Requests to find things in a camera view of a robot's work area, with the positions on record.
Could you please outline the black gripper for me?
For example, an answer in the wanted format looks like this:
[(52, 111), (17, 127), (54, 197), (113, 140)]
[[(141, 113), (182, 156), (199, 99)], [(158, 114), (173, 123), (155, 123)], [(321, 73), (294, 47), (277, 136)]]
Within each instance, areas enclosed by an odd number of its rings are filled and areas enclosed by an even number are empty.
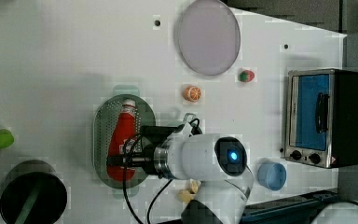
[(141, 136), (148, 144), (143, 147), (143, 157), (125, 157), (124, 155), (108, 156), (106, 158), (107, 166), (142, 166), (148, 175), (162, 175), (158, 169), (158, 159), (155, 152), (161, 148), (168, 137), (174, 133), (175, 127), (168, 126), (142, 126)]

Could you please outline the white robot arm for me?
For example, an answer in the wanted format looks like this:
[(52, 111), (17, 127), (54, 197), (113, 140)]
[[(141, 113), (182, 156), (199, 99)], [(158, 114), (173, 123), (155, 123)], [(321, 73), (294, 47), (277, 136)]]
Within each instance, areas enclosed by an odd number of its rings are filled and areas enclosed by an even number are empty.
[(235, 137), (201, 133), (196, 125), (143, 126), (124, 142), (109, 168), (140, 167), (169, 180), (199, 180), (181, 214), (183, 224), (239, 224), (254, 184), (244, 145)]

